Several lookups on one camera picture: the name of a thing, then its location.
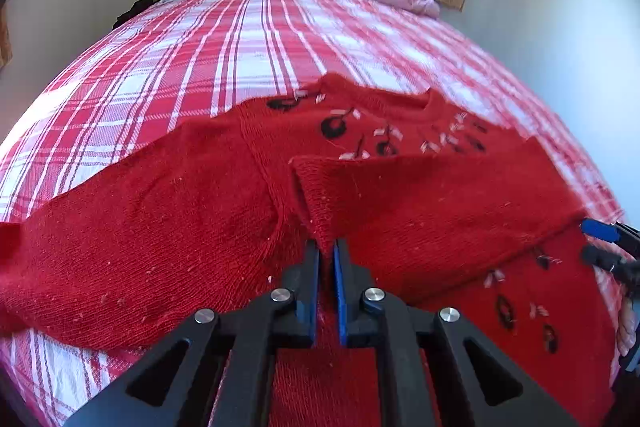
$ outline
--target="human hand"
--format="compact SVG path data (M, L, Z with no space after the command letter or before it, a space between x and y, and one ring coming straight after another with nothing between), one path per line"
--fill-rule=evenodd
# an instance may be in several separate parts
M623 357L634 347L636 343L636 328L638 327L638 317L633 309L631 299L623 298L622 306L618 312L618 350Z

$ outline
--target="metal screw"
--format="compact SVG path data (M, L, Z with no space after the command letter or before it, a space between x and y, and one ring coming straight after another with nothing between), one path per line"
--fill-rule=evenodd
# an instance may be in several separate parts
M367 301L382 301L385 298L385 293L380 288L367 288L364 290L364 298Z
M196 322L198 324L207 324L216 318L216 312L213 310L210 310L209 308L203 308L201 310L196 311L194 318L196 319Z
M276 288L271 292L271 300L276 302L288 301L291 298L291 292L286 288Z
M455 308L443 308L440 310L440 318L445 322L456 322L460 318L460 312Z

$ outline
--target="sweater neckline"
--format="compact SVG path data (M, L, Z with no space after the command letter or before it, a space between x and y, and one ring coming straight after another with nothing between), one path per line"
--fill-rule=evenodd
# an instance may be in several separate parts
M327 73L315 86L305 89L327 95L346 96L355 108L366 109L377 116L398 121L438 120L447 103L443 95L433 88L418 94L405 94L359 86L337 73Z

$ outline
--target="red and white plaid blanket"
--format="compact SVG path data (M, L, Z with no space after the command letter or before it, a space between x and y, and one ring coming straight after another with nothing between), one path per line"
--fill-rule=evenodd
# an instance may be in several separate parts
M111 32L36 99L0 145L0 221L24 220L186 118L292 94L327 71L402 92L435 86L537 136L593 217L622 216L559 118L444 23L369 0L182 0ZM596 277L617 324L617 286ZM44 426L61 425L139 355L65 346L34 330L0 339L0 363Z

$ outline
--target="triangular cutout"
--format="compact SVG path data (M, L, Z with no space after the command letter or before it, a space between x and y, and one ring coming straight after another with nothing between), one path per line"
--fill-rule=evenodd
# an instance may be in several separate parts
M487 405L495 407L522 395L522 384L472 339L464 346Z
M189 343L186 340L174 344L158 362L129 384L127 394L152 407L161 407L187 354L187 349Z

